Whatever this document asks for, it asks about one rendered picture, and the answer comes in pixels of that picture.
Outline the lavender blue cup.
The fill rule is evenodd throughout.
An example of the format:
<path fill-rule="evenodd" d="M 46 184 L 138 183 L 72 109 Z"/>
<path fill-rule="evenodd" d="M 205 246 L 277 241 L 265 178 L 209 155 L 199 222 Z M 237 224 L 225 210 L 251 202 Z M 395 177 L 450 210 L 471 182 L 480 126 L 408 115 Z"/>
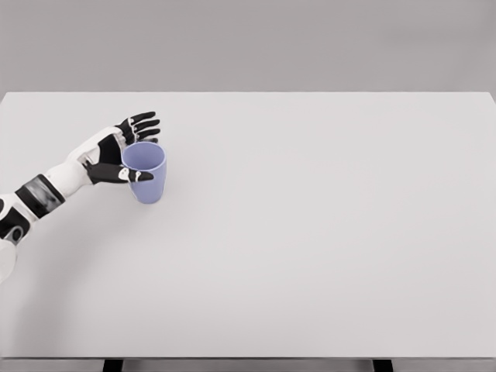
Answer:
<path fill-rule="evenodd" d="M 130 170 L 152 174 L 148 181 L 133 181 L 130 184 L 136 200 L 143 204 L 158 202 L 164 192 L 167 176 L 167 155 L 162 146 L 152 142 L 138 142 L 122 152 L 122 162 Z"/>

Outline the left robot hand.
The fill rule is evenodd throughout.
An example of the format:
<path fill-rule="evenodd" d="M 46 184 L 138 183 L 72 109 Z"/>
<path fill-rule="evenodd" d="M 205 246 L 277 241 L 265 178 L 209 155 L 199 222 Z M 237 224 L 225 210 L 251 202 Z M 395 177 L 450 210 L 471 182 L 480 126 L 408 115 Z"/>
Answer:
<path fill-rule="evenodd" d="M 91 184 L 152 181 L 154 176 L 150 172 L 125 166 L 122 152 L 134 143 L 158 143 L 160 120 L 155 115 L 144 112 L 118 125 L 107 126 L 71 151 L 67 158 L 81 164 Z"/>

